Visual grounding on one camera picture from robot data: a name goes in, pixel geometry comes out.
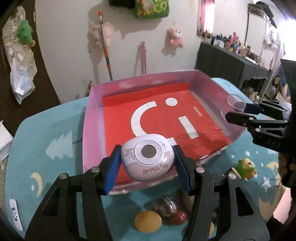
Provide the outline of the clear plastic cup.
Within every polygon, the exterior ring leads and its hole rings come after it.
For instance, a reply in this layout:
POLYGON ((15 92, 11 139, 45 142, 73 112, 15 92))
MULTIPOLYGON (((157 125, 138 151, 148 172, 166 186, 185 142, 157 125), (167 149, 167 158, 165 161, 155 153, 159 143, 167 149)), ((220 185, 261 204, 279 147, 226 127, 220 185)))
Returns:
POLYGON ((229 112, 234 112, 234 113, 243 113, 243 111, 246 108, 246 103, 244 100, 235 95, 235 94, 229 94, 229 96, 226 99, 226 104, 224 108, 221 110, 221 115, 222 118, 226 119, 226 114, 229 112))

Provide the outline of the pink My Melody device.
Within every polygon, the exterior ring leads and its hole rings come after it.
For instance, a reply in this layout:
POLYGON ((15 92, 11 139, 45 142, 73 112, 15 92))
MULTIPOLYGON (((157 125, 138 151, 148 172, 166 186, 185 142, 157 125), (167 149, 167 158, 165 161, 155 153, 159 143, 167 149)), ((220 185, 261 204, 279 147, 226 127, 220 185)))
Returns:
POLYGON ((171 144, 159 134, 132 138, 123 144, 120 154, 126 174, 137 182, 159 178, 170 172, 175 164, 171 144))

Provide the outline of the green yellow toy figure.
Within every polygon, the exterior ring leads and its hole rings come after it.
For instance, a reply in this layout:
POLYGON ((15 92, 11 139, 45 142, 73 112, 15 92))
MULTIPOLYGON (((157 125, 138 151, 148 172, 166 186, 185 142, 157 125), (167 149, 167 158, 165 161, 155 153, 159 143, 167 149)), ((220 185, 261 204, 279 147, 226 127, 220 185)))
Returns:
POLYGON ((240 180, 251 180, 257 173, 254 163, 248 159, 239 159, 238 164, 231 168, 231 171, 238 176, 240 180))

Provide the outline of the white remote device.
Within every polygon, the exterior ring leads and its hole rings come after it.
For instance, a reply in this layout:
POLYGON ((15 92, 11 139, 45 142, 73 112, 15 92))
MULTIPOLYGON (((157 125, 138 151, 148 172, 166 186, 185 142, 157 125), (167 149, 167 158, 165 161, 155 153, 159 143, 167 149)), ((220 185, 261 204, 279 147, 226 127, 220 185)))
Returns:
POLYGON ((11 216, 13 218, 14 225, 16 229, 23 231, 23 224, 21 220, 21 216, 18 209, 18 204, 15 199, 10 199, 10 209, 11 209, 11 216))

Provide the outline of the dark red ball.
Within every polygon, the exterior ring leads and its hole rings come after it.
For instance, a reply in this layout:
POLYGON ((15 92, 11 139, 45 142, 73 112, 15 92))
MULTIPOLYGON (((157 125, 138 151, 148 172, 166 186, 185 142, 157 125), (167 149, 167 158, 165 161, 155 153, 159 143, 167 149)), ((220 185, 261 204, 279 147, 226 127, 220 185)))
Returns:
POLYGON ((170 216, 170 223, 172 225, 182 225, 188 219, 187 213, 183 210, 178 210, 176 213, 170 216))

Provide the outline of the glass jar silver lid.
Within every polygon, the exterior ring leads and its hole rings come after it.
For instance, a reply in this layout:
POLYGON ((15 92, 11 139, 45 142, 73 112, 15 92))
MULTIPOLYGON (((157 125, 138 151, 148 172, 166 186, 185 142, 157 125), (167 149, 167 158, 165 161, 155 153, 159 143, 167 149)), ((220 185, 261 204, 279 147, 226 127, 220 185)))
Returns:
POLYGON ((177 213, 177 204, 170 196, 160 199, 155 207, 155 211, 163 217, 170 217, 177 213))

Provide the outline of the orange round container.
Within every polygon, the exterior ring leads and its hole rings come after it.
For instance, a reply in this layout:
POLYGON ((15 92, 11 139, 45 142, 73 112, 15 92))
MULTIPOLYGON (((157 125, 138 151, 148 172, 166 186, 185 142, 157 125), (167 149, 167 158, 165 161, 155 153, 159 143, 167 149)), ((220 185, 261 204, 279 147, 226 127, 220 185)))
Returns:
POLYGON ((162 226, 162 218, 155 211, 143 211, 134 219, 134 225, 137 230, 143 233, 153 233, 162 226))

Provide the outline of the red Miniso paper bag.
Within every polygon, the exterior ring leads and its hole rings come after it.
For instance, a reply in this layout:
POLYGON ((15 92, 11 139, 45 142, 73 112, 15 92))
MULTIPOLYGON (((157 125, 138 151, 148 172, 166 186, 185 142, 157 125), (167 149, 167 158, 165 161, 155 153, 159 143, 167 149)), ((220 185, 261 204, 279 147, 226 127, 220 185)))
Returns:
POLYGON ((146 134, 160 134, 199 160, 230 144, 189 84, 178 83, 104 97, 106 153, 114 146, 146 134))

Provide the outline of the pink plush bear toy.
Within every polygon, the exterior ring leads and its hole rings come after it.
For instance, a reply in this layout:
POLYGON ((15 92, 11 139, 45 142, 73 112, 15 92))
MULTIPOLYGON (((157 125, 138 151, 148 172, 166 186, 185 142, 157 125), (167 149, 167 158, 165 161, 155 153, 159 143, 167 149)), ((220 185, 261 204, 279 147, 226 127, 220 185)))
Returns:
POLYGON ((183 35, 179 27, 172 27, 168 30, 170 45, 175 48, 183 48, 183 35))

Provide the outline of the brown wooden door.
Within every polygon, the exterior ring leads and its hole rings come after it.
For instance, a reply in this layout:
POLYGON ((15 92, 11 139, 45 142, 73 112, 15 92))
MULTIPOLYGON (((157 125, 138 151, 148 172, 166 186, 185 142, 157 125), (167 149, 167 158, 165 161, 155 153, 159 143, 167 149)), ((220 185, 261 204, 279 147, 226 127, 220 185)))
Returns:
POLYGON ((14 136, 23 120, 60 104, 37 36, 35 1, 1 1, 1 124, 14 136))

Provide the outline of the pink cardboard tray box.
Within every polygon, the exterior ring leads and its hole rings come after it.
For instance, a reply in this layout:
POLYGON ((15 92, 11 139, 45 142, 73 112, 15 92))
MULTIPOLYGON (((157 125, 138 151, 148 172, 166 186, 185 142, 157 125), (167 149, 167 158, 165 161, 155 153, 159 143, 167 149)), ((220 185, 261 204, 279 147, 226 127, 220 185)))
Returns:
MULTIPOLYGON (((99 166, 103 158, 111 155, 107 155, 105 145, 102 103, 104 97, 178 83, 189 84, 189 91, 200 102, 201 106, 207 111, 214 123, 221 128, 222 133, 230 139, 231 143, 242 135, 242 127, 227 123, 221 115, 221 110, 224 108, 229 94, 214 80, 199 70, 142 75, 102 85, 95 85, 90 91, 83 126, 82 164, 84 172, 94 166, 99 166)), ((197 164, 208 161, 226 149, 230 144, 208 156, 201 157, 199 160, 194 161, 197 164)), ((172 180, 176 176, 177 171, 173 167, 170 172, 159 178, 145 182, 137 182, 129 178, 121 163, 114 188, 108 194, 125 194, 133 190, 156 186, 172 180)))

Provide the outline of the plastic bag on door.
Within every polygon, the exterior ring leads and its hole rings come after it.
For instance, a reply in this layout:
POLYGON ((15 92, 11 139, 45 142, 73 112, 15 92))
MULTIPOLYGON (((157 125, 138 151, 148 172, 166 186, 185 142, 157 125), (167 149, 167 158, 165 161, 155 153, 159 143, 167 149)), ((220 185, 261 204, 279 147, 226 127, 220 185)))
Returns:
POLYGON ((35 90, 33 79, 30 78, 26 68, 20 65, 15 58, 11 65, 10 81, 18 104, 22 104, 22 101, 35 90))

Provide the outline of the green printed tote bag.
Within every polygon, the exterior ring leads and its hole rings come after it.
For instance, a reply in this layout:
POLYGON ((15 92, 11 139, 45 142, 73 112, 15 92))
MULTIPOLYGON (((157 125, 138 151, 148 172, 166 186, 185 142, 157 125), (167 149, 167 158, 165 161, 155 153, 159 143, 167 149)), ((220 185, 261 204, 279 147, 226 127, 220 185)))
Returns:
POLYGON ((167 0, 135 1, 134 15, 138 19, 165 18, 169 12, 170 6, 167 0))

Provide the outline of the green plush toy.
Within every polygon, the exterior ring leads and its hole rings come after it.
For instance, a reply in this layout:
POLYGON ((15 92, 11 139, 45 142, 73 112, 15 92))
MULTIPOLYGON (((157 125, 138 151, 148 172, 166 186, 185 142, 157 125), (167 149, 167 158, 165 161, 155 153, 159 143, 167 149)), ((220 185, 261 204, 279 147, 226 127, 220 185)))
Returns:
POLYGON ((32 38, 33 29, 29 25, 28 20, 23 20, 18 27, 18 31, 16 36, 20 39, 20 41, 25 45, 30 45, 34 47, 36 41, 32 38))

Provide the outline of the orange handled mop stick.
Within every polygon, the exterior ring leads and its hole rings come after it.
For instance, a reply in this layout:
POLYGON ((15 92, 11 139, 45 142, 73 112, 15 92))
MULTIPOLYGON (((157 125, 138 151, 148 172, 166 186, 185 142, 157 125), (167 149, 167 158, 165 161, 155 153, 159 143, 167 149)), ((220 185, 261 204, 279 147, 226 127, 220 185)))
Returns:
POLYGON ((102 32, 102 47, 103 47, 104 56, 105 56, 105 60, 106 60, 106 66, 108 69, 109 78, 111 81, 113 81, 111 64, 110 64, 110 60, 109 60, 108 48, 107 48, 105 32, 104 32, 103 12, 99 11, 98 15, 99 15, 99 21, 100 21, 101 32, 102 32))

